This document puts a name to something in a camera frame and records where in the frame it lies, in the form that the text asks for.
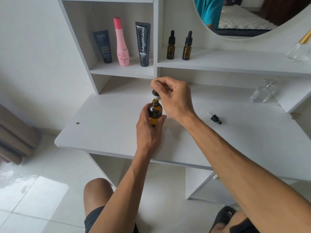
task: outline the round mirror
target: round mirror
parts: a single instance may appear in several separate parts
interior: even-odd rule
[[[214,33],[230,39],[269,32],[310,3],[311,0],[194,0],[203,23]]]

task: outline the mattress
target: mattress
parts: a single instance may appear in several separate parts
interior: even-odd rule
[[[218,29],[272,30],[276,25],[238,6],[223,6]]]

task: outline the teal clothing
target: teal clothing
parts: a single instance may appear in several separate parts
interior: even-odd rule
[[[194,0],[194,2],[204,24],[211,23],[218,29],[224,0]]]

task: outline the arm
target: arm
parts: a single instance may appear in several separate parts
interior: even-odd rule
[[[161,143],[162,125],[166,115],[151,127],[148,106],[145,105],[136,125],[137,151],[119,186],[90,230],[90,233],[132,233],[136,221],[148,165]]]
[[[220,137],[194,112],[186,82],[156,78],[166,113],[192,135],[222,183],[261,232],[310,232],[311,204]]]

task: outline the hand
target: hand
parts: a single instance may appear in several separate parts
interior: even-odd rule
[[[162,115],[153,128],[151,126],[148,114],[148,107],[150,104],[146,104],[142,108],[138,123],[136,125],[137,134],[137,154],[146,154],[147,158],[151,159],[151,156],[155,150],[161,144],[162,139],[162,126],[167,118],[166,115]]]
[[[165,112],[185,126],[186,120],[191,116],[196,116],[194,112],[191,91],[188,84],[170,77],[155,78],[152,80],[153,88],[160,96]]]

